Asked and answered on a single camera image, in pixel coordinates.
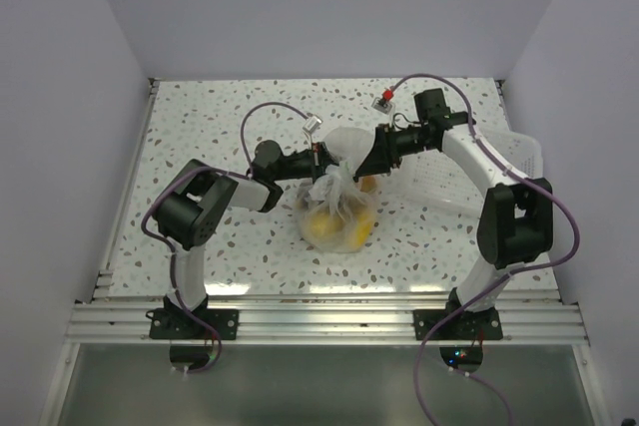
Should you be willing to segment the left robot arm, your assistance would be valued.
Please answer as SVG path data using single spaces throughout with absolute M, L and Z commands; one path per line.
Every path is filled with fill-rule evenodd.
M 229 208 L 268 213 L 280 201 L 279 181 L 316 180 L 336 159 L 322 143 L 285 154 L 272 140 L 258 144 L 243 175 L 190 160 L 152 203 L 142 231 L 170 250 L 170 290 L 166 299 L 178 309 L 172 325 L 185 338 L 201 336 L 208 316 L 204 285 L 205 244 Z

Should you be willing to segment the clear printed plastic bag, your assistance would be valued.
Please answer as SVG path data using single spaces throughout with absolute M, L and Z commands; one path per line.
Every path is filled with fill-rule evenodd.
M 376 221 L 376 190 L 372 193 L 362 192 L 359 180 L 353 178 L 356 169 L 370 152 L 373 140 L 374 135 L 361 128 L 338 127 L 331 130 L 323 141 L 338 160 L 338 165 L 328 167 L 324 176 L 313 183 L 304 182 L 298 189 L 295 213 L 303 239 L 303 221 L 309 214 L 329 213 L 339 215 L 344 221 L 342 242 L 331 249 L 316 247 L 321 251 L 352 253 L 345 252 L 343 247 L 349 227 L 360 217 L 370 217 Z

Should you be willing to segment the yellow fake pear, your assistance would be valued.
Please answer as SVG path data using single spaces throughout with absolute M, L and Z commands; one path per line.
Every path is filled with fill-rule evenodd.
M 344 221 L 339 215 L 313 213 L 303 221 L 303 234 L 315 247 L 331 249 L 342 242 L 343 227 Z

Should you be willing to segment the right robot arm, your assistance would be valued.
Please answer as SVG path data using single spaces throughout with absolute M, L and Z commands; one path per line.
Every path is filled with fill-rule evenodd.
M 476 231 L 479 257 L 450 295 L 457 306 L 444 315 L 448 333 L 463 339 L 479 328 L 478 312 L 494 306 L 511 276 L 552 247 L 552 186 L 508 163 L 479 136 L 471 110 L 451 111 L 441 89 L 422 91 L 413 99 L 417 124 L 401 130 L 378 126 L 355 175 L 387 174 L 404 157 L 437 150 L 461 167 L 482 194 Z

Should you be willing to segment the orange fake pineapple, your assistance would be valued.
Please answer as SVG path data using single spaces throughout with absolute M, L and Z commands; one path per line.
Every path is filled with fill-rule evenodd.
M 377 182 L 374 176 L 360 178 L 358 185 L 360 190 L 364 193 L 372 193 L 377 188 Z

